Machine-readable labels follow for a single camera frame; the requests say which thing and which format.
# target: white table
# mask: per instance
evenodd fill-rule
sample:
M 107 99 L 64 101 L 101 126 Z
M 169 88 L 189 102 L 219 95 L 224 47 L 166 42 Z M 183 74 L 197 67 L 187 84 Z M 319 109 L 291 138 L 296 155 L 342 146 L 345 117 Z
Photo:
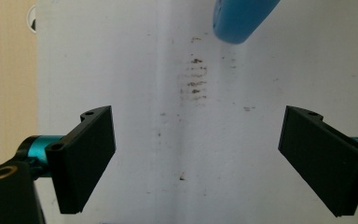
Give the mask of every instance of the white table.
M 214 1 L 39 1 L 39 132 L 113 107 L 117 153 L 82 214 L 48 223 L 358 223 L 278 151 L 286 105 L 358 136 L 358 1 L 285 1 L 242 45 Z

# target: round hole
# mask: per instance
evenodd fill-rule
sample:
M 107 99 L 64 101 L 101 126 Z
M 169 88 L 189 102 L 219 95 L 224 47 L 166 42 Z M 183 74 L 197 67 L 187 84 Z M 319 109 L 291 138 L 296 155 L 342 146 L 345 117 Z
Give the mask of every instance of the round hole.
M 59 150 L 63 147 L 63 143 L 57 143 L 50 147 L 51 150 Z
M 18 168 L 15 165 L 4 166 L 4 167 L 0 168 L 0 179 L 6 178 L 6 177 L 16 173 L 17 169 Z

